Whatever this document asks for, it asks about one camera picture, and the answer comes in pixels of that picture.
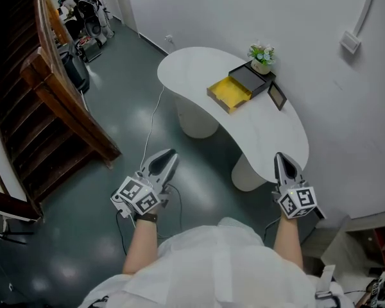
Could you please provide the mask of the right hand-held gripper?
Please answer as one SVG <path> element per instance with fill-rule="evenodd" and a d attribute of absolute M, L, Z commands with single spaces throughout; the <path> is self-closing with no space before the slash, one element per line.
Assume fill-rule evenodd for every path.
<path fill-rule="evenodd" d="M 277 183 L 281 185 L 272 192 L 273 200 L 285 217 L 296 219 L 315 212 L 320 219 L 324 219 L 318 208 L 314 187 L 302 180 L 302 168 L 295 159 L 278 152 L 274 158 L 274 168 Z"/>

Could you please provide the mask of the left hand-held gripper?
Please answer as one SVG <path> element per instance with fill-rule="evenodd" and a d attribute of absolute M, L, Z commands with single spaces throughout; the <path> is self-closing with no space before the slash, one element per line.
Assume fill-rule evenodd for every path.
<path fill-rule="evenodd" d="M 145 161 L 141 171 L 124 179 L 110 201 L 123 218 L 131 213 L 142 216 L 156 208 L 165 208 L 169 201 L 168 182 L 174 176 L 178 163 L 176 150 L 159 151 Z"/>

